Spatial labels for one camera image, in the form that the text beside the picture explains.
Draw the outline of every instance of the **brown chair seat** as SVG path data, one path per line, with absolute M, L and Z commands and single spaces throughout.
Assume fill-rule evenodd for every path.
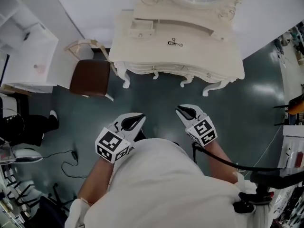
M 70 92 L 78 95 L 105 96 L 110 75 L 108 61 L 88 59 L 77 63 L 70 84 Z

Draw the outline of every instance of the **gray floor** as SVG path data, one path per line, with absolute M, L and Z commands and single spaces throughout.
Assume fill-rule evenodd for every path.
M 160 74 L 157 80 L 153 80 L 152 75 L 133 73 L 130 73 L 129 89 L 122 88 L 122 80 L 111 74 L 109 86 L 114 102 L 105 97 L 73 95 L 61 87 L 55 87 L 53 94 L 36 94 L 29 98 L 30 113 L 48 116 L 49 110 L 54 109 L 60 127 L 45 134 L 43 145 L 35 149 L 46 156 L 76 148 L 79 165 L 66 165 L 64 168 L 70 175 L 86 176 L 98 158 L 94 142 L 102 128 L 120 114 L 142 112 L 147 115 L 143 129 L 146 137 L 178 142 L 192 157 L 191 140 L 174 109 L 179 104 L 195 104 L 211 117 L 218 141 L 232 161 L 252 166 L 278 131 L 273 124 L 282 121 L 284 112 L 272 107 L 284 104 L 284 92 L 272 44 L 245 59 L 244 68 L 244 80 L 211 91 L 208 97 L 201 95 L 207 83 L 198 78 L 181 88 L 183 78 L 180 76 Z M 281 128 L 257 166 L 277 166 L 282 141 Z M 198 153 L 197 159 L 198 165 L 208 175 L 206 157 Z M 19 165 L 19 175 L 23 179 L 33 179 L 37 189 L 45 193 L 57 182 L 61 195 L 68 199 L 78 192 L 84 180 L 65 176 L 60 169 L 63 161 L 73 163 L 74 160 L 67 153 Z

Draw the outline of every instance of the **white shirt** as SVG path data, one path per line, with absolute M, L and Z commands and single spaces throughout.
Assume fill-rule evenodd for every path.
M 204 176 L 176 144 L 146 139 L 123 163 L 114 165 L 109 191 L 92 207 L 71 206 L 66 228 L 257 228 L 270 227 L 271 206 L 238 214 L 238 184 Z M 242 191 L 255 184 L 242 181 Z

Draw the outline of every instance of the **person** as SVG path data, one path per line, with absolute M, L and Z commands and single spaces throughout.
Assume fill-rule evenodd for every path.
M 10 146 L 27 143 L 40 146 L 44 134 L 58 129 L 58 116 L 54 110 L 49 117 L 41 115 L 12 115 L 0 119 L 0 144 L 9 142 Z
M 230 161 L 216 141 L 205 148 Z M 272 205 L 234 211 L 240 191 L 255 193 L 256 185 L 208 158 L 212 177 L 165 139 L 136 142 L 122 163 L 100 158 L 72 203 L 65 228 L 270 227 Z

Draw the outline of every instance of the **vanity table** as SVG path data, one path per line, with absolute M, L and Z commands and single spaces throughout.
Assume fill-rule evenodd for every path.
M 221 89 L 244 79 L 240 52 L 231 29 L 241 0 L 137 0 L 134 11 L 122 11 L 116 21 L 109 54 L 123 87 L 127 71 L 136 74 L 170 73 L 211 83 L 203 90 Z

